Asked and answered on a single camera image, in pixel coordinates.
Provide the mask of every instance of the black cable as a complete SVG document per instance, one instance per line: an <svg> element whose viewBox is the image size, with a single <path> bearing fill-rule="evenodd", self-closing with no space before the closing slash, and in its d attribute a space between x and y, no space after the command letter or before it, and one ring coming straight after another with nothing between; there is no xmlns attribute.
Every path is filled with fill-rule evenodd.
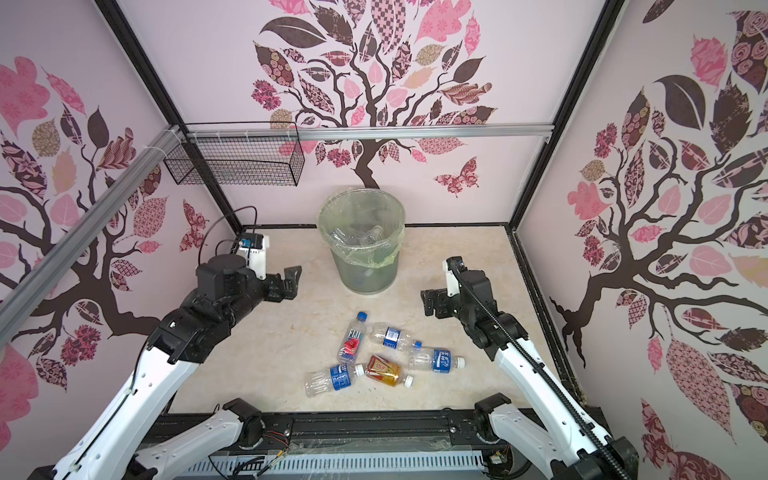
<svg viewBox="0 0 768 480"><path fill-rule="evenodd" d="M202 255L202 253L203 253L203 245L205 245L205 239L207 239L207 238L208 238L208 234L209 234L211 231L213 231L214 227L215 227L215 226L216 226L216 225L217 225L219 222L221 222L222 220L224 220L225 218L227 218L227 217L231 217L231 216L233 216L234 214L236 214L237 212L239 212L239 211L241 211L241 210L246 210L246 209L248 209L248 208L253 208L253 224L254 224L254 225L256 225L256 220L258 220L258 218L259 218L259 211L258 211L258 210L256 209L256 207L254 207L253 205L248 205L247 207L240 207L240 208L237 208L237 209L235 209L235 210L232 210L232 211L231 211L231 212L229 212L228 214L224 214L224 215L223 215L221 218L219 218L219 220L216 220L215 222L213 222L213 223L210 225L210 228L208 228L208 231L205 233L205 235L203 235L203 241L202 241L202 242L200 242L200 248L199 248L199 249L197 249L197 265L198 265L198 266L200 266L200 256L201 256L201 255ZM241 233L242 233L242 232L235 232L235 235L240 235Z"/></svg>
<svg viewBox="0 0 768 480"><path fill-rule="evenodd" d="M621 478L621 480L631 480L630 476L624 471L624 469L619 465L619 462L616 461L614 456L608 451L608 449L605 448L605 445L603 445L603 442L598 439L598 436L592 432L592 429L587 426L587 423L584 421L584 419L579 415L578 410L573 406L573 403L571 403L571 400L565 396L562 390L558 387L558 384L555 383L555 381L547 374L547 372L541 367L541 365L534 360L534 358L525 351L525 349L520 345L520 343L517 341L517 339L513 338L512 335L509 334L506 328L502 325L501 322L498 321L498 317L491 311L491 309L488 308L485 303L483 303L475 294L475 291L470 287L464 284L462 281L462 278L459 276L458 268L455 265L455 261L451 262L451 265L449 266L451 269L451 272L453 273L453 276L456 277L456 281L458 281L458 284L464 288L464 290L469 294L469 296L475 301L475 303L482 308L485 313L488 314L489 317L494 321L494 323L504 332L504 334L509 338L510 343L514 348L520 353L520 355L525 359L526 362L528 362L531 367L533 367L533 370L541 375L541 378L545 381L547 386L552 390L555 396L558 397L558 400L563 404L563 406L568 410L568 413L571 415L574 421L581 427L581 431L584 432L587 435L587 438L589 438L590 442L598 449L598 452L600 452L600 455L603 457L603 459L608 462L608 464L611 466L611 468L616 472L616 474Z"/></svg>

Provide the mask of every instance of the metal mesh basket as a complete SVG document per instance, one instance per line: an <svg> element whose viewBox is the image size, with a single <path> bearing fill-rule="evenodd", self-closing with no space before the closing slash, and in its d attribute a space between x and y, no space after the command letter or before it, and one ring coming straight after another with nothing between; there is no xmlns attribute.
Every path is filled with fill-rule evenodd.
<svg viewBox="0 0 768 480"><path fill-rule="evenodd" d="M304 153L296 124L250 124L258 124L250 133L226 130L235 124L187 124L193 131L213 125L220 130L189 133L168 154L165 166L179 185L202 184L206 179L220 185L298 185Z"/></svg>

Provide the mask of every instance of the water bottle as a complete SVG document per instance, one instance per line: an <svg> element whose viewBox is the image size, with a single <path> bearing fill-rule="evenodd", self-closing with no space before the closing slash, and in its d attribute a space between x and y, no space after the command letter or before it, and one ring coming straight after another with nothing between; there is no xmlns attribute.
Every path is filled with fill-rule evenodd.
<svg viewBox="0 0 768 480"><path fill-rule="evenodd" d="M405 330L387 326L386 323L372 323L368 331L371 340L379 345L383 344L391 349L400 351L413 347L414 340L412 336Z"/></svg>
<svg viewBox="0 0 768 480"><path fill-rule="evenodd" d="M408 367L412 370L448 373L452 369L463 369L465 360L462 356L452 356L448 349L422 346L421 342L415 342L408 355Z"/></svg>
<svg viewBox="0 0 768 480"><path fill-rule="evenodd" d="M355 375L363 376L365 371L362 365L355 365ZM307 373L306 382L304 383L304 391L306 396L312 398L314 396L322 395L325 392L330 392L331 389L341 390L352 385L352 378L349 374L349 367L346 363L341 363L328 370L321 370L320 372Z"/></svg>
<svg viewBox="0 0 768 480"><path fill-rule="evenodd" d="M366 332L366 318L368 316L364 312L359 312L357 318L349 324L344 340L341 342L341 347L339 347L339 354L336 356L339 359L339 363L355 362L357 351L362 342L362 336Z"/></svg>
<svg viewBox="0 0 768 480"><path fill-rule="evenodd" d="M397 363L378 356L371 355L371 360L365 368L366 376L389 386L404 384L407 388L413 385L413 377L406 375Z"/></svg>

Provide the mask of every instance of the bottle label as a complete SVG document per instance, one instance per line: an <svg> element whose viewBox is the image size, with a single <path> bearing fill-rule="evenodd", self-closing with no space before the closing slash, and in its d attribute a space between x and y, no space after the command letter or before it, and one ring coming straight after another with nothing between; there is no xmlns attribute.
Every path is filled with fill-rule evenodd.
<svg viewBox="0 0 768 480"><path fill-rule="evenodd" d="M388 328L384 335L384 346L388 346L391 349L397 348L397 340L400 338L400 330Z"/></svg>
<svg viewBox="0 0 768 480"><path fill-rule="evenodd" d="M341 390L352 385L345 363L331 368L331 382L333 382L334 390Z"/></svg>
<svg viewBox="0 0 768 480"><path fill-rule="evenodd" d="M448 373L451 371L451 351L435 349L432 355L432 371Z"/></svg>
<svg viewBox="0 0 768 480"><path fill-rule="evenodd" d="M350 362L355 361L357 356L357 348L360 346L360 340L362 339L362 332L357 329L350 329L349 334L346 336L346 341L341 345L340 357Z"/></svg>

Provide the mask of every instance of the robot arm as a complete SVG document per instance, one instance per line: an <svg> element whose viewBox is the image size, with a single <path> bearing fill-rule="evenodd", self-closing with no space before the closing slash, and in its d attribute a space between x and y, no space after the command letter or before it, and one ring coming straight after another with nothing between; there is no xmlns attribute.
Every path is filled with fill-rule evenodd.
<svg viewBox="0 0 768 480"><path fill-rule="evenodd" d="M626 438L613 440L574 401L522 325L497 310L485 273L468 270L461 257L448 258L443 271L447 288L421 293L425 315L458 318L472 342L512 377L546 428L497 394L477 405L485 417L482 433L512 444L548 478L637 478L637 451Z"/></svg>

